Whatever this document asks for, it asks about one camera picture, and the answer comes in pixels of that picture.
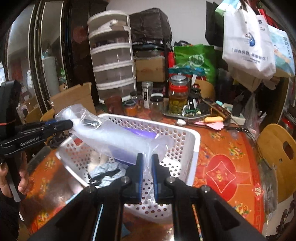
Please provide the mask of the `person left hand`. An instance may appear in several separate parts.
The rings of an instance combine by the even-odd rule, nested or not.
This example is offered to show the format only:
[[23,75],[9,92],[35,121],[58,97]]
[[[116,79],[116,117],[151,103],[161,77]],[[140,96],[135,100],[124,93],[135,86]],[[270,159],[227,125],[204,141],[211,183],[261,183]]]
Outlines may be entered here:
[[1,192],[5,197],[21,202],[27,193],[29,173],[25,152],[1,160]]

